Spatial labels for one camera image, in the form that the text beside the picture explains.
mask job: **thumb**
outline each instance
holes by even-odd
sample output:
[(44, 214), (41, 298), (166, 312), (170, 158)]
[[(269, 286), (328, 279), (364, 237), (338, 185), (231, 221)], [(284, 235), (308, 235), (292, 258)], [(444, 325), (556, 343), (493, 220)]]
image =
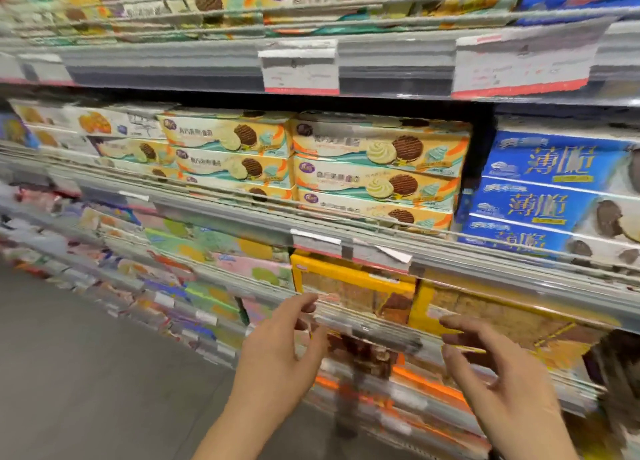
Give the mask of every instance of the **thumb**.
[(493, 393), (473, 371), (464, 354), (452, 345), (445, 344), (442, 346), (442, 358), (447, 366), (447, 372), (462, 390), (476, 416), (485, 409), (491, 408)]
[(316, 329), (305, 355), (298, 361), (298, 374), (305, 383), (308, 383), (309, 387), (316, 379), (322, 359), (329, 347), (329, 340), (326, 338), (327, 331), (328, 329), (325, 326), (320, 326)]

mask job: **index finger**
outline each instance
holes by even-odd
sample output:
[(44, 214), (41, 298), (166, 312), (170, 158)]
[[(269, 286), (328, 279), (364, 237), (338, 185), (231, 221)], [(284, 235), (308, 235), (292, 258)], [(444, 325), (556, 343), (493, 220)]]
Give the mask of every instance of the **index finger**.
[(293, 328), (295, 327), (298, 317), (300, 317), (300, 313), (303, 309), (307, 308), (316, 300), (318, 300), (318, 295), (315, 293), (293, 295), (278, 305), (278, 308), (273, 311), (271, 319), (276, 322), (288, 323), (291, 325), (291, 328)]
[(509, 363), (513, 363), (525, 353), (518, 344), (512, 342), (507, 336), (496, 332), (488, 323), (475, 317), (447, 315), (440, 319), (440, 324), (448, 329), (475, 334), (485, 350), (492, 355), (499, 373), (503, 372)]

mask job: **person's right hand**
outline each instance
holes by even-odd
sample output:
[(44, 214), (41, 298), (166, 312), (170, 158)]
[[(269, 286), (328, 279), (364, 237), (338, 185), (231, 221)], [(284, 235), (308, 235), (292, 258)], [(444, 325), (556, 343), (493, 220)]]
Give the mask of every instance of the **person's right hand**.
[[(448, 315), (440, 323), (461, 334), (444, 334), (442, 356), (481, 428), (506, 460), (577, 460), (547, 368), (532, 354), (481, 320)], [(461, 352), (455, 345), (483, 349)], [(491, 368), (498, 380), (485, 384), (469, 361)]]

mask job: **gray floor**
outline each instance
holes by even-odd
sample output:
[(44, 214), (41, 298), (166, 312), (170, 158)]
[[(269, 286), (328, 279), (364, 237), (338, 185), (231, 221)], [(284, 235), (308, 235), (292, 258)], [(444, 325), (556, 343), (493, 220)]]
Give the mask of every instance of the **gray floor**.
[[(11, 460), (189, 460), (233, 372), (0, 265), (0, 449)], [(300, 405), (261, 460), (416, 458)]]

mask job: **person's left hand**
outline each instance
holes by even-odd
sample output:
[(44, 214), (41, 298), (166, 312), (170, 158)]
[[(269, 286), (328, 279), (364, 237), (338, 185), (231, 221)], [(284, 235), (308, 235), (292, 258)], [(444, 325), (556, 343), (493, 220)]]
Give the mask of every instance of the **person's left hand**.
[(313, 386), (327, 351), (326, 327), (318, 327), (305, 355), (297, 359), (294, 330), (301, 313), (316, 310), (317, 295), (286, 299), (244, 340), (227, 408), (242, 411), (248, 427), (271, 435)]

